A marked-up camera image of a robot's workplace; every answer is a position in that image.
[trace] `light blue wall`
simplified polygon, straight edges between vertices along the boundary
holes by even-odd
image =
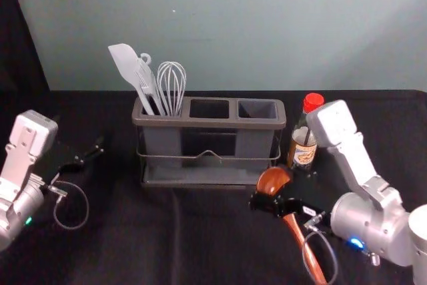
[[[188,89],[427,90],[427,0],[19,0],[51,89],[129,89],[107,46]]]

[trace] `sauce bottle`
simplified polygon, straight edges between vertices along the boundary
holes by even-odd
[[[292,132],[287,161],[289,168],[310,171],[318,145],[312,131],[308,128],[306,116],[322,106],[324,102],[325,99],[319,93],[309,93],[304,98],[300,120]]]

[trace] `black cloth backdrop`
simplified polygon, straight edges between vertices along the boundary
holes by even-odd
[[[49,91],[18,0],[0,0],[0,91]]]

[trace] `black table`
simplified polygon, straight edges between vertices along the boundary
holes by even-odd
[[[290,130],[306,92],[191,93],[218,97],[276,98],[285,103]],[[427,96],[419,91],[325,91],[345,99],[378,173],[397,188],[408,211],[427,203]],[[85,149],[108,129],[113,140],[92,167],[64,180],[80,184],[91,204],[88,224],[62,230],[47,198],[39,213],[0,254],[0,284],[310,284],[301,254],[286,226],[248,210],[251,190],[140,188],[131,110],[133,92],[52,92],[40,96],[0,94],[0,144],[15,116],[34,109],[60,114],[57,138]],[[1,154],[3,164],[5,152]],[[336,195],[346,186],[333,159],[320,152],[318,179]],[[82,204],[60,212],[70,220]],[[340,261],[337,284],[411,284],[410,268],[382,261],[379,268],[332,240]]]

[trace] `red bottle cap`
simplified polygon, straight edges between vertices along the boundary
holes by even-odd
[[[304,112],[310,113],[314,111],[316,108],[319,108],[321,105],[325,103],[325,99],[319,93],[309,93],[304,98]]]

